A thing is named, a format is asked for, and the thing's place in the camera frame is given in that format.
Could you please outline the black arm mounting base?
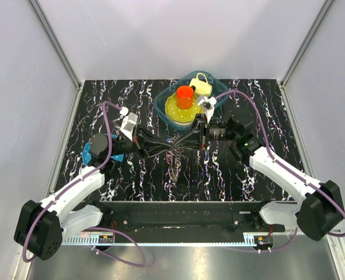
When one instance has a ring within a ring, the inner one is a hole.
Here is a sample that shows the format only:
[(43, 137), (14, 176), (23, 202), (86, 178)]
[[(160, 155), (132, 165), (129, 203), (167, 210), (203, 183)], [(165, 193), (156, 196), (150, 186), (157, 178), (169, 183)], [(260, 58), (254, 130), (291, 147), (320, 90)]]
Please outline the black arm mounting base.
[(141, 229), (219, 228), (233, 232), (285, 232), (281, 224), (269, 224), (259, 214), (264, 202), (101, 202), (86, 200), (103, 211), (102, 226), (122, 232)]

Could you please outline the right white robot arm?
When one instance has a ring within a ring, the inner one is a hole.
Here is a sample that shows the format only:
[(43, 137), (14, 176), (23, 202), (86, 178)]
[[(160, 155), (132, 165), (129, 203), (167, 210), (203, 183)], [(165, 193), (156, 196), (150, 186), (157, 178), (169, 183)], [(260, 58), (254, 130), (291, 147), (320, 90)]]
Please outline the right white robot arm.
[(243, 125), (233, 118), (225, 123), (208, 124), (198, 114), (175, 145), (202, 150), (209, 141), (228, 141), (237, 161), (265, 175), (293, 198), (293, 202), (273, 201), (262, 205), (250, 217), (252, 228), (261, 232), (270, 225), (295, 227), (308, 238), (320, 241), (345, 219), (339, 186), (331, 180), (322, 183), (277, 156), (252, 134), (252, 125)]

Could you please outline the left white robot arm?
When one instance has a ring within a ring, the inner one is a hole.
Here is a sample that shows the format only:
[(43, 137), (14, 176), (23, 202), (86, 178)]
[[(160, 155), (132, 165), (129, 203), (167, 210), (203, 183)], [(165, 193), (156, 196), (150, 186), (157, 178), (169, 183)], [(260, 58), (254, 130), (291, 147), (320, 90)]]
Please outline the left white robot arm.
[(110, 227), (111, 216), (105, 213), (105, 207), (92, 204), (79, 211), (74, 209), (110, 180), (118, 164), (114, 156), (138, 152), (141, 156), (151, 157), (171, 146), (143, 128), (136, 128), (131, 138), (94, 134), (84, 149), (84, 153), (90, 155), (87, 166), (54, 194), (39, 202), (29, 200), (22, 206), (14, 240), (23, 247), (23, 261), (32, 261), (27, 257), (28, 252), (47, 260), (66, 238), (88, 228), (104, 231)]

